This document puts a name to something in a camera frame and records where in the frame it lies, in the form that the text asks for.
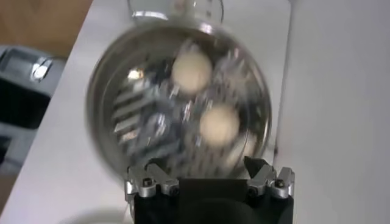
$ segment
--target stainless steel bowl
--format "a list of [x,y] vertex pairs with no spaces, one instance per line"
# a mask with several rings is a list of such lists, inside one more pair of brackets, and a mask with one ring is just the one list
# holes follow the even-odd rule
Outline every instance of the stainless steel bowl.
[[[211,59],[212,82],[196,96],[181,94],[171,67],[192,40]],[[239,136],[212,149],[199,134],[201,114],[215,103],[239,112]],[[123,177],[129,166],[159,158],[173,176],[237,178],[244,156],[261,156],[271,128],[271,102],[259,68],[231,35],[194,19],[150,21],[129,30],[104,53],[87,95],[96,149]]]

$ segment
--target glass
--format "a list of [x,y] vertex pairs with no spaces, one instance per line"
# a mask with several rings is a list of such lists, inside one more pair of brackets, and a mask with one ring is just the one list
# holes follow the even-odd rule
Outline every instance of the glass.
[[136,21],[169,16],[189,16],[222,23],[222,0],[128,0],[131,17]]

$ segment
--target bolt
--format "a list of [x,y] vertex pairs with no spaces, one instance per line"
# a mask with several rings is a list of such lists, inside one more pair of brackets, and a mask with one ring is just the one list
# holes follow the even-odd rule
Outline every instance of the bolt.
[[149,177],[142,180],[142,187],[150,187],[153,184],[153,180]]
[[170,196],[173,196],[173,197],[178,196],[179,193],[180,193],[180,190],[179,190],[179,188],[176,187],[176,186],[175,186],[175,187],[172,187],[171,190],[169,190],[169,195],[170,195]]
[[285,187],[285,182],[281,179],[277,179],[277,180],[275,180],[275,187],[283,188],[283,187]]
[[250,187],[250,188],[248,189],[248,193],[247,193],[247,194],[248,194],[248,197],[254,198],[254,197],[257,197],[258,191],[257,191],[256,188]]

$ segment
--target black device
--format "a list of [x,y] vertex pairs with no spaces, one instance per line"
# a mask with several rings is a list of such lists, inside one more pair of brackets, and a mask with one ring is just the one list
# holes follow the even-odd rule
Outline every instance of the black device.
[[295,173],[246,157],[249,180],[171,178],[158,165],[131,167],[126,199],[135,224],[293,223]]

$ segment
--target white table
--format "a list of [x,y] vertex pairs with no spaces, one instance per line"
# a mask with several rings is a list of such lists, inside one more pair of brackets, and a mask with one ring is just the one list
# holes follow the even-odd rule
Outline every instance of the white table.
[[[264,156],[272,163],[291,6],[286,0],[225,0],[224,5],[224,24],[251,49],[269,85],[275,114]],[[84,114],[96,62],[131,26],[125,0],[93,1],[0,223],[124,216],[124,186],[97,156]]]
[[295,222],[390,223],[390,1],[297,0],[277,166]]
[[[93,62],[128,26],[125,3],[113,2],[93,2],[0,223],[124,210],[91,141],[74,139],[87,134],[80,93]],[[390,221],[389,9],[387,0],[294,3],[275,164],[296,172],[295,223]]]

